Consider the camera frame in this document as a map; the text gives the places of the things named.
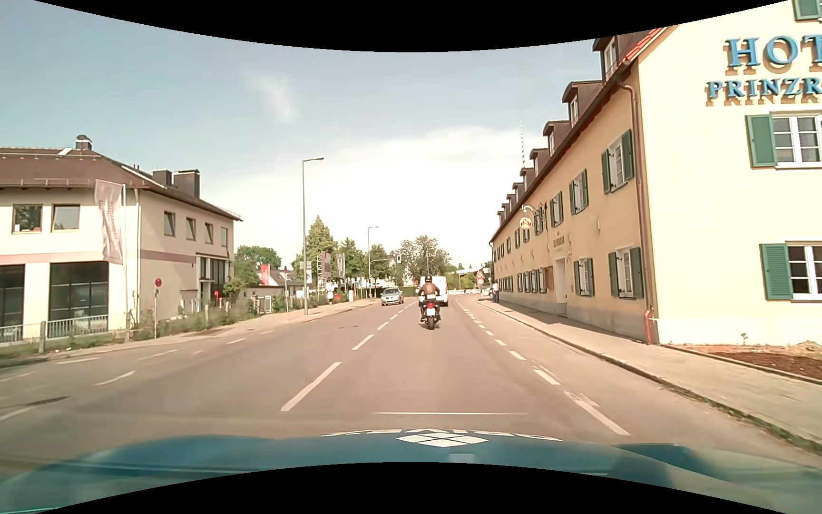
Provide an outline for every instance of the white building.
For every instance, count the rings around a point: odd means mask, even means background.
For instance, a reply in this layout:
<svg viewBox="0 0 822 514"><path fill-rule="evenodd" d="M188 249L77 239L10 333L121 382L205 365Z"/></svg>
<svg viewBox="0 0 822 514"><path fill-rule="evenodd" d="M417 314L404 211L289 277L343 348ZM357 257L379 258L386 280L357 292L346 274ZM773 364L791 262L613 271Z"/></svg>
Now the white building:
<svg viewBox="0 0 822 514"><path fill-rule="evenodd" d="M113 262L98 180L124 197ZM157 279L158 319L210 302L230 278L242 219L202 200L200 180L198 170L143 173L83 135L69 148L0 147L0 327L85 318L121 328L126 313L150 317Z"/></svg>

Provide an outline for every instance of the drainpipe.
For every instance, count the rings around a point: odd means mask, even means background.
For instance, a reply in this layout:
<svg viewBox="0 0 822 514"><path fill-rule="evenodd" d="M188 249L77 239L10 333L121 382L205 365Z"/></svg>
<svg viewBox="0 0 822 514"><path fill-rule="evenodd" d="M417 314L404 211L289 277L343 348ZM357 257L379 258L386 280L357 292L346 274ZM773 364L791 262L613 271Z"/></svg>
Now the drainpipe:
<svg viewBox="0 0 822 514"><path fill-rule="evenodd" d="M616 85L630 93L630 111L633 119L633 153L636 162L636 204L639 209L639 238L642 246L642 274L646 283L646 301L644 317L646 325L646 344L656 345L658 341L657 289L655 284L655 263L652 258L652 237L649 232L648 191L646 186L646 154L642 126L639 122L639 99L632 86L624 84L622 77L616 78Z"/></svg>

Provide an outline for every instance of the fence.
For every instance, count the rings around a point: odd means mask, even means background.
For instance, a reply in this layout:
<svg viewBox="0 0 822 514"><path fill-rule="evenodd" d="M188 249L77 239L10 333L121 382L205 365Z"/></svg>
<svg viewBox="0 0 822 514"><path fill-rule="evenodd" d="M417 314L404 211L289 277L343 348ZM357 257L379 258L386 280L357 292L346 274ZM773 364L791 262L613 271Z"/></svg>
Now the fence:
<svg viewBox="0 0 822 514"><path fill-rule="evenodd" d="M0 346L31 345L79 336L116 335L126 330L125 314L75 317L29 325L0 326Z"/></svg>

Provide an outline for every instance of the curb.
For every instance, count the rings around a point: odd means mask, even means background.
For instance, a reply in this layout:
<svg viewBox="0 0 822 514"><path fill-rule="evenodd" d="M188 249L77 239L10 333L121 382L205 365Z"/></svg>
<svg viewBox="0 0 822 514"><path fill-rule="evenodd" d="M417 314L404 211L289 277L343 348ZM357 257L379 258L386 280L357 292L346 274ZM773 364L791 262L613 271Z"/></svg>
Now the curb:
<svg viewBox="0 0 822 514"><path fill-rule="evenodd" d="M375 304L375 302L370 302L366 306L353 306L349 309L340 310L338 312L334 312L334 313L330 313L330 314L320 313L320 314L324 314L324 316L316 316L312 319L286 320L286 321L284 321L284 323L281 323L279 326L289 325L289 324L293 324L293 323L308 323L308 322L311 322L311 321L316 321L317 319L320 319L320 318L323 318L323 317L336 316L336 315L341 314L341 313L349 312L349 311L356 310L356 309L362 309L364 307L369 307L373 304ZM122 344L122 343L116 343L116 344L111 344L111 345L95 346L97 348L96 350L92 348L90 351L85 351L83 353L76 353L76 352L74 352L74 353L73 352L62 353L61 352L59 354L53 353L53 354L45 355L45 356L31 356L31 357L28 357L28 358L21 358L21 359L2 359L2 360L0 360L0 369L15 368L17 366L27 366L29 364L36 364L36 363L39 363L39 362L46 362L47 360L50 360L50 359L72 358L72 357L75 357L75 356L84 356L84 355L99 354L99 353L109 353L109 352L113 352L113 351L120 351L120 350L123 350L123 349L145 348L145 347L150 347L150 346L177 345L177 344L181 344L181 343L188 343L190 341L198 341L198 340L202 340L202 339L206 339L206 338L222 337L222 336L224 336L224 334L218 334L216 336L191 336L191 337L187 337L187 338L181 338L181 339L176 340L176 341L166 341L166 340L161 341L161 338L159 337L157 339L146 339L146 340L149 340L149 341L154 341L153 343L136 345L136 346L125 345L125 344Z"/></svg>
<svg viewBox="0 0 822 514"><path fill-rule="evenodd" d="M760 366L759 364L752 364L750 362L744 362L742 360L735 360L733 358L729 358L729 357L721 356L721 355L712 355L712 354L709 354L709 353L706 353L706 352L703 352L703 351L697 351L695 349L689 349L689 348L685 348L685 347L672 346L672 345L659 345L659 346L666 347L668 349L677 350L677 351L683 351L683 352L690 353L690 354L693 354L693 355L707 356L709 358L715 358L716 360L721 360L723 362L729 362L731 364L737 364L739 366L744 366L746 368L759 369L760 371L766 371L767 373L772 373L773 375L781 375L781 376L787 377L789 379L801 380L801 381L810 382L810 383L816 384L816 385L822 385L822 380L820 380L820 379L814 379L812 377L807 377L805 375L798 375L796 373L792 373L790 371L784 371L782 369L767 368L765 366Z"/></svg>
<svg viewBox="0 0 822 514"><path fill-rule="evenodd" d="M673 383L669 380L663 379L663 378L661 378L657 375L649 373L648 371L645 371L645 369L637 368L636 366L633 366L632 364L629 364L628 362L626 362L624 360L620 360L619 358L609 356L609 355L607 355L605 353L602 353L602 352L594 351L594 350L589 349L587 347L578 345L578 344L576 344L572 341L568 341L568 340L563 339L561 337L555 336L554 334L551 334L547 331L544 331L541 328L538 328L536 326L531 326L531 325L525 323L524 321L521 321L520 319L518 319L516 317L513 317L513 316L510 316L510 315L508 315L504 312L498 311L496 309L492 309L492 308L487 307L487 306L483 306L483 307L485 309L490 309L490 310L492 310L493 312L495 312L497 314L504 315L504 316L508 317L509 319L517 321L517 322L519 322L519 323L521 323L525 326L528 326L528 327L532 328L533 330L537 330L538 332L541 332L542 334L545 334L546 336L551 337L551 338L553 338L557 341L565 343L566 345L569 345L569 346L572 346L576 349L584 351L585 353L587 353L589 355L596 356L596 357L601 358L602 360L605 360L607 362L610 362L611 364L614 364L614 365L616 365L620 368L626 369L628 371L632 371L633 373L635 373L635 374L637 374L641 377L644 377L646 379L652 380L652 381L654 381L658 384L661 384L661 385L667 387L668 389L670 389L672 391L677 391L680 394L682 394L684 396L687 396L688 398L691 398L691 399L696 400L698 402L707 403L709 405L712 405L716 409L719 409L720 411L723 411L724 413L726 413L728 415L732 415L732 416L734 416L734 417L736 417L736 418L738 418L742 421L748 422L751 425L758 426L760 428L765 428L772 435L778 437L779 439L787 441L788 443L791 443L791 444L793 444L793 445L795 445L799 448L803 448L803 449L805 449L805 450L807 450L811 453L822 456L822 444L818 443L817 441L814 441L813 439L809 439L809 438L807 438L805 436L802 436L802 435L797 435L793 432L790 432L788 429L785 429L785 428L783 428L779 425L776 425L772 422L769 422L769 421L767 421L767 420L765 420L765 419L763 419L759 416L751 415L750 413L746 413L746 412L741 411L739 409L736 409L735 407L732 407L730 405L726 405L724 403L717 402L717 401L713 400L712 398L707 398L707 397L703 396L702 394L700 394L698 392L691 391L691 390L689 390L687 388L684 388L684 387L681 387L681 386L679 386L679 385L677 385L677 384L675 384L675 383Z"/></svg>

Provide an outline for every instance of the asphalt road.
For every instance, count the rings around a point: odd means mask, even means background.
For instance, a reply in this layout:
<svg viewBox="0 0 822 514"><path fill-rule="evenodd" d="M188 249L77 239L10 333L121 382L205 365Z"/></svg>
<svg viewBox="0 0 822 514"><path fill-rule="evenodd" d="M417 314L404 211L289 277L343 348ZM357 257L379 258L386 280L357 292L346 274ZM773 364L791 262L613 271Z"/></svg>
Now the asphalt road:
<svg viewBox="0 0 822 514"><path fill-rule="evenodd" d="M176 435L395 428L673 442L822 466L479 300L451 297L432 331L411 298L246 336L0 369L0 478Z"/></svg>

